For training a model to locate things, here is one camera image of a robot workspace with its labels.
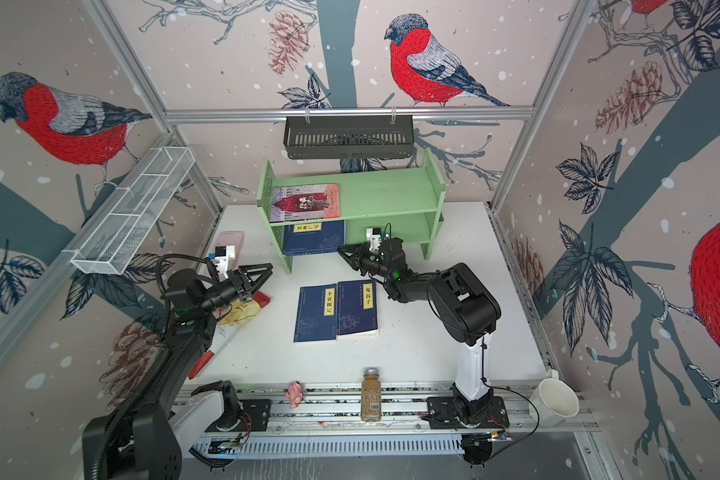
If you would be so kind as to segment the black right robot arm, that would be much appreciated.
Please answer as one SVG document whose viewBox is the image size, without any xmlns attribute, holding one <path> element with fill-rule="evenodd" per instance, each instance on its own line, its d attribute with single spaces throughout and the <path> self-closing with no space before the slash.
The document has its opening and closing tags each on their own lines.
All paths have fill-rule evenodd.
<svg viewBox="0 0 720 480">
<path fill-rule="evenodd" d="M 408 267 L 403 241 L 397 237 L 385 238 L 377 246 L 371 242 L 345 245 L 337 252 L 353 270 L 376 280 L 389 299 L 403 304 L 426 302 L 461 345 L 450 415 L 467 428 L 485 422 L 504 425 L 503 407 L 485 370 L 501 307 L 474 272 L 465 263 L 457 263 L 445 270 L 417 273 Z"/>
</svg>

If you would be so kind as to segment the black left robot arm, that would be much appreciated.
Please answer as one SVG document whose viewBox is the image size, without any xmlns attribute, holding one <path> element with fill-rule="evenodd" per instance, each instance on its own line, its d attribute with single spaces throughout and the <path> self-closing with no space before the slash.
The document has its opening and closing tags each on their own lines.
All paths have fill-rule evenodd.
<svg viewBox="0 0 720 480">
<path fill-rule="evenodd" d="M 250 300 L 273 274 L 270 263 L 243 265 L 220 279 L 211 258 L 199 259 L 204 275 L 192 268 L 163 276 L 165 256 L 155 265 L 164 301 L 163 345 L 152 366 L 108 416 L 91 420 L 82 435 L 87 479 L 176 479 L 183 455 L 195 441 L 181 442 L 174 401 L 194 365 L 212 344 L 217 311 Z"/>
</svg>

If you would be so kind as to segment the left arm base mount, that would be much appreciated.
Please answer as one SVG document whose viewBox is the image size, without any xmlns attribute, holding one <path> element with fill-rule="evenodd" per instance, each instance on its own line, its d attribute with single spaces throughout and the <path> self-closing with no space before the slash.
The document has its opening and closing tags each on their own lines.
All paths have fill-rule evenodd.
<svg viewBox="0 0 720 480">
<path fill-rule="evenodd" d="M 211 394 L 219 399 L 221 411 L 211 416 L 206 432 L 264 432 L 267 430 L 272 401 L 264 398 L 240 399 L 229 380 L 221 380 L 195 388 L 191 400 Z"/>
</svg>

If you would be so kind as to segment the pink Hamlet book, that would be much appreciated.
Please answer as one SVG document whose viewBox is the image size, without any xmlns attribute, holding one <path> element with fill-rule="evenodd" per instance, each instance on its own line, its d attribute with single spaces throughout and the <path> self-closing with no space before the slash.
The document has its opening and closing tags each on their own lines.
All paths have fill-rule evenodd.
<svg viewBox="0 0 720 480">
<path fill-rule="evenodd" d="M 274 188 L 268 216 L 271 223 L 339 218 L 339 186 L 313 184 Z"/>
</svg>

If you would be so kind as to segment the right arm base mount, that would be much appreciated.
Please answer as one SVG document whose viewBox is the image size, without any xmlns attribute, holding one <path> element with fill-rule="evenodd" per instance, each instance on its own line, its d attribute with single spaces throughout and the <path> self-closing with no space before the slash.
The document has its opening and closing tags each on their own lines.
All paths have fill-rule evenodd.
<svg viewBox="0 0 720 480">
<path fill-rule="evenodd" d="M 486 394 L 473 401 L 460 395 L 429 397 L 421 419 L 428 422 L 431 429 L 505 430 L 509 427 L 504 399 L 493 394 Z"/>
</svg>

